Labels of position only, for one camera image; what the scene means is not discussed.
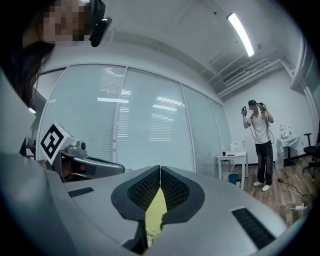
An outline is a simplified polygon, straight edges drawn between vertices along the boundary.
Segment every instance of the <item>white ceiling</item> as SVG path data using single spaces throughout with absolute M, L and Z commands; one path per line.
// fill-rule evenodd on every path
M 113 23 L 105 40 L 151 48 L 196 70 L 216 92 L 234 69 L 277 49 L 275 9 L 266 0 L 103 0 Z M 227 20 L 236 13 L 255 54 Z

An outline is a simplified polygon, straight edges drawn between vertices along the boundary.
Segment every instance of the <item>vr headset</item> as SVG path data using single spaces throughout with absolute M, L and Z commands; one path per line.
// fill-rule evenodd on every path
M 108 31 L 112 18 L 104 17 L 106 10 L 106 5 L 102 0 L 91 0 L 90 3 L 90 31 L 91 36 L 89 41 L 91 41 L 92 47 L 97 47 L 106 32 Z

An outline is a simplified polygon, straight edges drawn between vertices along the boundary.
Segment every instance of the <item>white wall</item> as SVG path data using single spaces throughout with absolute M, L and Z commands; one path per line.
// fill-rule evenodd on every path
M 277 4 L 273 4 L 273 12 L 270 12 L 270 19 L 273 20 L 273 25 L 270 29 L 273 32 L 273 39 L 279 48 L 279 52 L 295 68 L 300 50 L 300 28 Z
M 46 101 L 50 98 L 54 87 L 62 73 L 63 70 L 59 70 L 40 75 L 37 83 L 33 86 Z
M 304 134 L 312 133 L 311 143 L 316 141 L 313 128 L 312 116 L 309 110 L 307 99 L 304 95 L 289 88 L 291 78 L 284 68 L 279 68 L 274 72 L 262 77 L 259 80 L 238 90 L 224 102 L 224 110 L 229 123 L 231 138 L 233 142 L 245 141 L 248 150 L 248 162 L 257 163 L 258 158 L 254 139 L 249 128 L 245 129 L 241 108 L 247 106 L 249 100 L 263 102 L 271 112 L 274 123 L 271 124 L 271 131 L 274 136 L 273 158 L 276 159 L 277 149 L 275 147 L 277 138 L 280 137 L 280 124 L 284 123 L 291 127 L 293 134 L 300 135 L 304 146 L 308 146 L 308 139 Z M 297 152 L 292 149 L 291 156 L 294 157 Z
M 128 43 L 108 41 L 93 48 L 90 42 L 86 41 L 78 46 L 57 46 L 43 71 L 90 63 L 129 66 L 157 73 L 185 84 L 222 104 L 213 88 L 184 63 L 160 52 Z

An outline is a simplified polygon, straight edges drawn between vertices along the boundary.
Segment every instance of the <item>black mesh panel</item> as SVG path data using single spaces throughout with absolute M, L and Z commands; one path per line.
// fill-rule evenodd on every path
M 161 173 L 161 189 L 168 211 L 185 202 L 190 193 L 186 184 L 164 171 Z
M 128 190 L 129 199 L 147 211 L 159 190 L 160 170 L 154 171 Z

